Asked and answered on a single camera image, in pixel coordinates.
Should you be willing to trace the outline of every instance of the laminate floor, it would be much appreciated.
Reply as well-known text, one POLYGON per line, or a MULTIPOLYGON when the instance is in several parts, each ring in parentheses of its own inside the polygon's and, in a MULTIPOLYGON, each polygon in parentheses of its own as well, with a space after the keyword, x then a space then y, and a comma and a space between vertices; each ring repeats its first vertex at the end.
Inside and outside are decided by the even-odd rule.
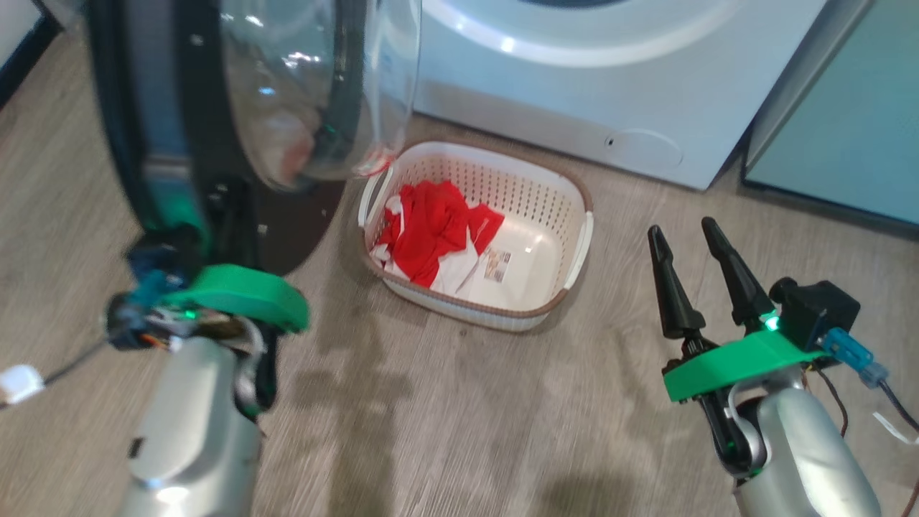
MULTIPOLYGON (((428 313, 357 259, 359 185, 289 280, 312 306, 309 332, 280 354, 280 400, 255 515, 395 517, 736 515, 731 481, 695 406, 671 404, 645 241, 660 224, 715 340, 730 321, 699 220, 714 216, 768 286, 830 279, 862 303, 854 334, 891 368, 919 412, 919 245, 754 201, 729 173, 695 192, 419 118, 415 140, 501 150, 574 173, 596 230, 582 280, 541 327, 508 335, 428 313)), ((138 234, 108 157, 85 44, 63 35, 0 112, 0 365, 48 372, 97 339, 108 297, 130 286, 122 251, 138 234)), ((107 516, 128 482, 125 453, 167 357, 105 350, 48 392, 0 413, 0 515, 107 516)), ((899 515, 919 449, 880 393, 843 368, 847 441, 899 515)), ((812 385, 838 421, 823 384, 812 385)))

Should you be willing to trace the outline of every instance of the laundry basket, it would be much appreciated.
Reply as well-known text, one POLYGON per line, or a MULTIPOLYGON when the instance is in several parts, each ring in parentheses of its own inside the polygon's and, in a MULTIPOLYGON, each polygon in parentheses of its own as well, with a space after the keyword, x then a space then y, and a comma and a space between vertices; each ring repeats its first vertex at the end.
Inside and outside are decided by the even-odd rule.
POLYGON ((363 230, 365 262, 395 293, 446 316, 520 332, 544 320, 574 285, 590 247, 594 217, 590 195, 574 178, 474 147, 427 142, 406 150, 388 172, 368 180, 357 224, 363 230), (486 278, 489 268, 477 267, 468 299, 406 281, 369 257, 385 225, 386 200, 403 185, 424 180, 449 180, 470 204, 483 202, 505 216, 490 255, 505 263, 497 275, 500 281, 494 273, 486 278))

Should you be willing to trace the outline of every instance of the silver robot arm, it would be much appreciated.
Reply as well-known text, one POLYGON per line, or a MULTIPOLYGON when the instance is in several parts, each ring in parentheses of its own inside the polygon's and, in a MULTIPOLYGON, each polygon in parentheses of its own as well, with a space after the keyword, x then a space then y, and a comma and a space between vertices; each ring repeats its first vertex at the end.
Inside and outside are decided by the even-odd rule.
POLYGON ((207 338, 173 355, 130 448, 120 517, 250 514, 262 433, 237 400, 252 360, 207 338))
POLYGON ((766 464, 734 491, 745 517, 880 517, 874 490, 823 404, 788 387, 756 416, 766 464))

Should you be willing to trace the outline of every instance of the clothing label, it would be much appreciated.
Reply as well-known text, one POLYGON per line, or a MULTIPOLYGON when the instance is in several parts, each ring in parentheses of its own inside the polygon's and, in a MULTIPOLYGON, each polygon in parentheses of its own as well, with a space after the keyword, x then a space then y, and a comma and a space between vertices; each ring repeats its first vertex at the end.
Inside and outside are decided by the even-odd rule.
POLYGON ((510 252, 488 247, 482 253, 482 257, 485 259, 485 278, 498 283, 504 282, 507 265, 511 262, 510 252))

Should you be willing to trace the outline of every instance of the white washing machine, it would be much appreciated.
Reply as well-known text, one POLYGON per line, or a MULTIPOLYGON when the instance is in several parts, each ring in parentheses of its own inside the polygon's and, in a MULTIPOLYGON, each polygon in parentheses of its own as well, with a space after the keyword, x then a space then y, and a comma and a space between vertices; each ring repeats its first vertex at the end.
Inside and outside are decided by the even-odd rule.
POLYGON ((705 189, 824 1, 424 0, 414 105, 705 189))

